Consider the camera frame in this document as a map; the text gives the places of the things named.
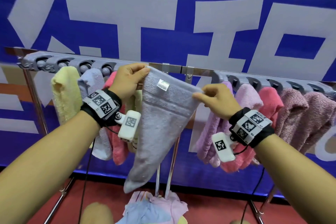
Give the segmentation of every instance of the clothes rack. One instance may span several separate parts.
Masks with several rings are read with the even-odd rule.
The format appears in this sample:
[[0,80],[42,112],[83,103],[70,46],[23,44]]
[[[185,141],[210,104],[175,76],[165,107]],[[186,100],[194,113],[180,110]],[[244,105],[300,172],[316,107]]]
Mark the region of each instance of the clothes rack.
[[[29,89],[29,93],[33,100],[35,112],[37,115],[37,121],[39,124],[39,133],[43,136],[48,134],[47,124],[44,118],[43,110],[41,107],[40,100],[37,95],[36,87],[34,85],[34,81],[31,77],[30,71],[47,71],[49,73],[57,73],[57,71],[63,66],[74,66],[77,68],[78,73],[82,74],[86,70],[90,68],[98,68],[102,71],[104,76],[109,76],[114,70],[117,70],[120,66],[125,64],[134,63],[134,61],[128,60],[119,60],[119,59],[110,59],[110,58],[101,58],[101,57],[91,57],[91,56],[82,56],[76,54],[65,54],[65,53],[56,53],[56,52],[48,52],[48,51],[38,51],[33,49],[26,48],[5,48],[6,52],[10,55],[17,56],[18,58],[18,66],[23,69],[24,77],[26,79],[26,83]],[[291,79],[291,78],[279,78],[273,76],[264,76],[264,75],[254,75],[254,74],[246,74],[246,73],[237,73],[237,72],[228,72],[228,71],[216,71],[211,69],[203,69],[203,68],[194,68],[188,66],[180,66],[180,65],[171,65],[168,63],[149,63],[149,66],[154,67],[164,73],[180,73],[185,74],[185,82],[191,83],[192,76],[210,76],[212,77],[211,83],[220,83],[223,81],[229,81],[233,90],[237,90],[242,84],[249,83],[251,84],[257,91],[259,91],[263,87],[273,87],[278,93],[284,88],[294,88],[299,90],[302,94],[311,91],[321,92],[330,99],[336,99],[336,90],[327,86],[321,82],[307,81],[307,80],[299,80],[299,79]],[[177,138],[174,150],[173,157],[171,161],[167,187],[165,192],[165,198],[168,197],[168,193],[170,191],[171,180],[174,171],[174,165],[176,162],[177,150],[179,147],[179,139]],[[57,208],[61,204],[62,200],[65,198],[67,192],[70,190],[74,179],[71,179],[68,185],[62,188],[61,197],[57,201],[56,205],[50,212],[48,218],[44,222],[44,224],[48,224]],[[160,183],[160,166],[157,169],[156,176],[156,187],[155,187],[155,196],[159,195],[159,183]],[[272,187],[266,200],[263,202],[260,209],[257,209],[252,200],[248,200],[248,203],[252,209],[255,219],[259,224],[263,224],[263,220],[261,215],[264,214],[264,208],[270,203],[274,194],[276,193],[277,188],[275,185]]]

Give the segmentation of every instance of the leg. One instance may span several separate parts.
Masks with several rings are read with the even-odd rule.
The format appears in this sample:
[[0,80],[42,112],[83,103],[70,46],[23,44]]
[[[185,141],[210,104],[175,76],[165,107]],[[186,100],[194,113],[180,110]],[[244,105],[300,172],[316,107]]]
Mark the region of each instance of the leg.
[[81,224],[114,224],[114,221],[109,207],[95,202],[85,208]]

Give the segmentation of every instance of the metal rod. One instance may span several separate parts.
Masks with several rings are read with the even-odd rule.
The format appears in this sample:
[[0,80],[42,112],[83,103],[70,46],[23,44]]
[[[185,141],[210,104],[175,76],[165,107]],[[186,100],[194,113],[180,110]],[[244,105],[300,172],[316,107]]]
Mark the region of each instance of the metal rod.
[[62,201],[64,200],[65,196],[67,195],[68,191],[71,189],[73,183],[74,183],[75,179],[71,178],[71,180],[69,181],[67,187],[64,190],[64,193],[62,192],[60,198],[57,200],[56,205],[53,207],[53,209],[51,210],[51,212],[49,213],[47,219],[45,220],[45,222],[43,224],[48,224],[51,222],[51,220],[53,219],[54,214],[56,213],[58,207],[60,206],[60,204],[62,203]]
[[169,176],[168,176],[168,181],[167,181],[165,199],[168,199],[168,195],[170,191],[170,184],[171,184],[171,179],[173,178],[173,172],[174,172],[174,166],[175,166],[175,161],[176,161],[177,149],[179,148],[179,142],[180,142],[180,137],[177,138],[175,142],[175,146],[174,146],[173,158],[171,160]]
[[155,196],[159,196],[159,189],[160,189],[160,169],[161,169],[161,164],[157,168],[156,171],[156,181],[155,181]]
[[258,211],[260,214],[264,214],[263,209],[265,208],[266,205],[268,205],[271,202],[272,198],[274,197],[277,191],[278,191],[278,188],[275,185],[273,185],[270,192],[268,193],[266,200],[260,206],[260,209]]
[[259,214],[259,211],[255,207],[253,201],[249,199],[247,202],[249,203],[250,208],[252,210],[252,213],[254,215],[254,218],[256,219],[256,221],[258,222],[258,224],[264,224],[263,219],[261,218],[261,216]]
[[46,136],[48,134],[48,127],[47,123],[44,118],[42,106],[40,103],[40,99],[37,95],[36,87],[32,78],[32,75],[30,74],[30,71],[27,69],[22,69],[24,78],[26,79],[26,83],[28,86],[29,93],[31,95],[31,99],[34,104],[34,109],[37,115],[37,122],[39,124],[39,133],[42,134],[43,136]]

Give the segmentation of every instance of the red floor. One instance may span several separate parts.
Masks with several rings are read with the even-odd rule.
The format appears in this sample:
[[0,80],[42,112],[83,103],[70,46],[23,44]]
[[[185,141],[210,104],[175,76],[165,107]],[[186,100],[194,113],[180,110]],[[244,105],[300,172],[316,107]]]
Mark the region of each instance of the red floor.
[[[75,182],[53,218],[51,222],[52,224],[77,223],[83,185],[83,181]],[[246,203],[245,201],[218,197],[206,197],[182,193],[178,193],[178,195],[181,201],[188,204],[189,211],[184,216],[190,224],[229,224],[230,221],[241,218]],[[44,223],[59,196],[60,193],[54,195],[40,209],[40,211],[33,216],[28,224]],[[124,194],[122,186],[87,182],[83,208],[93,202],[107,204],[113,213],[114,221],[117,222],[122,217],[124,206],[128,203],[130,197],[131,194]],[[291,206],[287,205],[268,205],[262,218],[265,224],[306,223]],[[251,224],[257,224],[250,207],[247,208],[245,220],[249,221]]]

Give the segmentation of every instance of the qr code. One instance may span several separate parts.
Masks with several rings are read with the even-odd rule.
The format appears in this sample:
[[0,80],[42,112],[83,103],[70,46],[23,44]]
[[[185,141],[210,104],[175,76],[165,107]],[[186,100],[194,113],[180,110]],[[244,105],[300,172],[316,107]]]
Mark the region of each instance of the qr code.
[[103,104],[100,108],[104,112],[104,114],[108,114],[109,112],[112,111],[112,107],[110,106],[110,104],[108,102]]
[[225,146],[225,143],[223,140],[220,140],[218,142],[215,142],[216,144],[216,147],[217,147],[217,150],[218,151],[221,151],[221,150],[225,150],[226,149],[226,146]]
[[258,114],[254,114],[250,117],[256,124],[259,124],[264,121],[262,117],[260,117]]
[[137,119],[134,119],[132,117],[128,117],[125,125],[134,128],[136,122],[137,122]]
[[244,140],[248,134],[242,128],[239,128],[237,131],[237,135]]
[[106,99],[104,99],[102,96],[98,96],[95,99],[92,100],[93,103],[100,106],[102,103],[104,103]]
[[95,91],[95,92],[91,93],[90,95],[88,95],[87,97],[92,99],[92,98],[94,98],[96,95],[99,95],[99,93]]
[[242,124],[242,127],[245,128],[248,132],[251,132],[256,127],[256,125],[247,120]]

